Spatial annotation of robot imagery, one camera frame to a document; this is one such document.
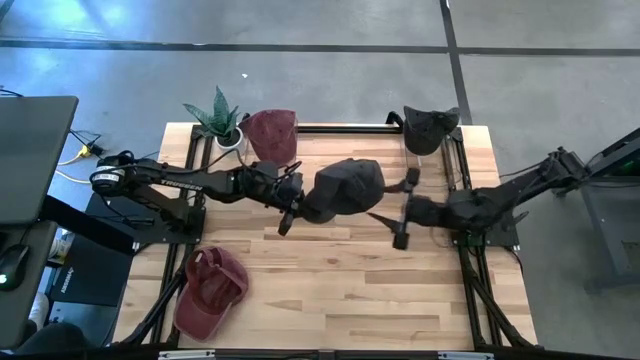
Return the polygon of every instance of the concrete floor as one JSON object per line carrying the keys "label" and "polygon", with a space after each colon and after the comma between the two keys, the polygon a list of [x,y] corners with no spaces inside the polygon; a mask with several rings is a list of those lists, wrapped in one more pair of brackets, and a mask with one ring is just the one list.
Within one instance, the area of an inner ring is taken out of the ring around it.
{"label": "concrete floor", "polygon": [[[446,45],[436,0],[20,0],[0,36],[189,43]],[[459,46],[640,47],[640,2],[450,0]],[[638,127],[637,57],[462,56],[474,124],[490,127],[502,172],[563,145],[588,159]],[[211,103],[219,85],[254,112],[295,109],[303,122],[380,123],[405,104],[456,105],[448,55],[148,52],[0,48],[0,84],[28,95],[80,98],[73,127],[110,149],[158,149],[181,106]],[[78,149],[70,138],[63,159]],[[90,161],[68,167],[77,177]],[[90,190],[55,178],[50,192],[80,209]],[[541,345],[637,357],[640,289],[587,294],[608,263],[579,194],[521,207],[525,282]]]}

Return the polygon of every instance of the computer mouse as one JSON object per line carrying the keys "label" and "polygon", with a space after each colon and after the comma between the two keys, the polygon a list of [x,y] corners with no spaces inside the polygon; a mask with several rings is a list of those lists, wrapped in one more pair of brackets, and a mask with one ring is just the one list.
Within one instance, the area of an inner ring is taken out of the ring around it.
{"label": "computer mouse", "polygon": [[15,244],[0,255],[0,291],[11,291],[22,283],[29,257],[29,246]]}

